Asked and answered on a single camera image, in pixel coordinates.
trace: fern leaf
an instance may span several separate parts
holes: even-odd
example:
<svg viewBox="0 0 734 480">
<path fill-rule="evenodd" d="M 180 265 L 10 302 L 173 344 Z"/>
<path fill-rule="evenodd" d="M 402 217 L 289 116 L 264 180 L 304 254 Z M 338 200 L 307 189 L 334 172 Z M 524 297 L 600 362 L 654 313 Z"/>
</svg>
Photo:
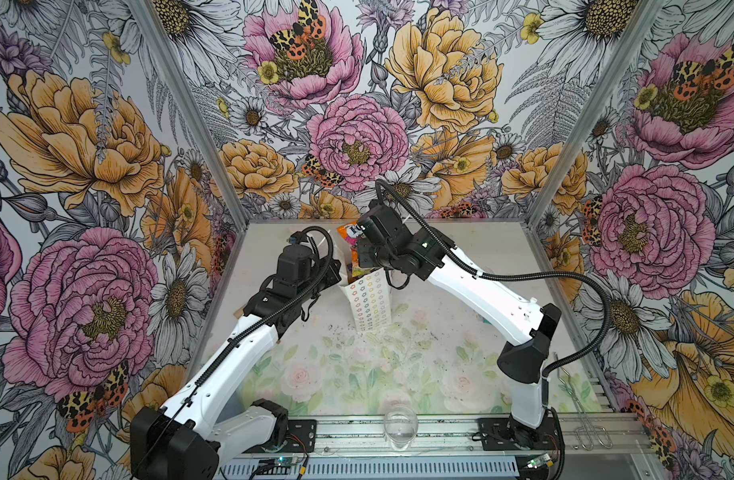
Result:
<svg viewBox="0 0 734 480">
<path fill-rule="evenodd" d="M 50 3 L 59 11 L 62 19 L 55 32 L 42 32 L 34 36 L 42 41 L 43 48 L 49 53 L 50 60 L 61 73 L 67 76 L 74 71 L 73 64 L 84 56 L 86 36 L 82 34 L 89 25 L 79 10 L 76 0 L 51 0 Z"/>
</svg>

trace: green leaf print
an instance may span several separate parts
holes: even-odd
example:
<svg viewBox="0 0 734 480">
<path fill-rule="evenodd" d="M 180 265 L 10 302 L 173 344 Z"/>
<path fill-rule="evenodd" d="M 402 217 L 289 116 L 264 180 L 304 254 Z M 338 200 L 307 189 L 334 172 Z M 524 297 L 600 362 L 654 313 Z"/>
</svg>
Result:
<svg viewBox="0 0 734 480">
<path fill-rule="evenodd" d="M 289 347 L 289 350 L 284 354 L 284 361 L 288 362 L 289 359 L 293 358 L 295 356 L 295 353 L 298 352 L 298 346 L 291 346 Z"/>
<path fill-rule="evenodd" d="M 316 411 L 316 408 L 319 408 L 322 404 L 322 400 L 324 399 L 324 396 L 322 394 L 322 391 L 319 390 L 314 394 L 313 397 L 311 397 L 310 400 L 308 400 L 308 412 L 314 413 Z"/>
<path fill-rule="evenodd" d="M 418 413 L 430 413 L 430 395 L 423 395 L 418 402 Z"/>
<path fill-rule="evenodd" d="M 367 387 L 370 389 L 374 387 L 374 384 L 378 382 L 378 369 L 372 369 L 370 370 L 369 374 L 367 375 Z"/>
<path fill-rule="evenodd" d="M 470 360 L 470 357 L 468 357 L 468 352 L 466 352 L 465 348 L 463 348 L 462 346 L 458 346 L 456 351 L 458 352 L 458 357 L 460 357 L 460 359 L 464 362 L 468 362 Z"/>
</svg>

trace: metal base plate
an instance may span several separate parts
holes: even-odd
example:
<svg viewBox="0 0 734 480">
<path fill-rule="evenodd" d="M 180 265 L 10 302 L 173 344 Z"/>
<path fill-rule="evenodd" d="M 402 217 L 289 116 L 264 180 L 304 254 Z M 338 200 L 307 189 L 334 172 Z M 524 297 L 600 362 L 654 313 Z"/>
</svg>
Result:
<svg viewBox="0 0 734 480">
<path fill-rule="evenodd" d="M 287 424 L 287 434 L 293 434 L 294 436 L 300 438 L 302 442 L 304 442 L 305 449 L 303 449 L 303 445 L 300 445 L 297 442 L 294 442 L 293 440 L 287 439 L 284 446 L 280 450 L 276 450 L 274 452 L 268 452 L 264 450 L 261 446 L 254 446 L 248 450 L 245 451 L 245 453 L 303 453 L 304 450 L 308 453 L 313 452 L 314 448 L 316 447 L 316 420 L 297 420 L 294 418 L 289 419 L 289 424 Z"/>
<path fill-rule="evenodd" d="M 479 424 L 479 432 L 486 434 L 481 439 L 481 446 L 485 452 L 524 450 L 524 448 L 507 438 L 499 438 L 500 432 L 506 430 L 508 427 L 508 417 L 478 418 L 477 423 Z M 548 450 L 550 452 L 555 449 L 554 444 L 548 437 L 553 436 L 554 438 L 558 438 L 558 433 L 554 428 L 553 417 L 545 415 L 543 423 L 537 428 L 537 435 L 538 439 L 535 440 L 532 450 Z"/>
</svg>

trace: glass cup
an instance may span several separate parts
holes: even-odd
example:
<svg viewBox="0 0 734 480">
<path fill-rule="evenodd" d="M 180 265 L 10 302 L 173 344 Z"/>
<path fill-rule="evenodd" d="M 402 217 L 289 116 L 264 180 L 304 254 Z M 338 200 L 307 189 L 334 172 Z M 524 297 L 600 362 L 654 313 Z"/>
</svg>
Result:
<svg viewBox="0 0 734 480">
<path fill-rule="evenodd" d="M 418 435 L 418 416 L 406 405 L 396 405 L 385 414 L 383 428 L 393 450 L 406 450 Z"/>
</svg>

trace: floral wallpaper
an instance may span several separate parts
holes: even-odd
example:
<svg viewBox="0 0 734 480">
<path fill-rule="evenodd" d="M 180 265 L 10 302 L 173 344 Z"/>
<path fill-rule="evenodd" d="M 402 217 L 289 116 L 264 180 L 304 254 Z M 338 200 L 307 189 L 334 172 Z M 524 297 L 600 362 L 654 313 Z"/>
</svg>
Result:
<svg viewBox="0 0 734 480">
<path fill-rule="evenodd" d="M 129 1 L 107 0 L 112 32 L 150 58 Z M 429 218 L 526 218 L 637 3 L 153 5 L 248 216 L 294 219 L 354 218 L 376 178 Z M 562 185 L 565 212 L 587 167 Z"/>
<path fill-rule="evenodd" d="M 129 478 L 130 422 L 184 383 L 236 242 L 119 14 L 0 0 L 0 478 Z"/>
<path fill-rule="evenodd" d="M 560 190 L 536 233 L 611 295 L 596 356 L 670 478 L 734 479 L 734 2 L 668 2 L 666 25 L 588 132 L 579 203 Z M 562 287 L 595 335 L 599 297 Z"/>
</svg>

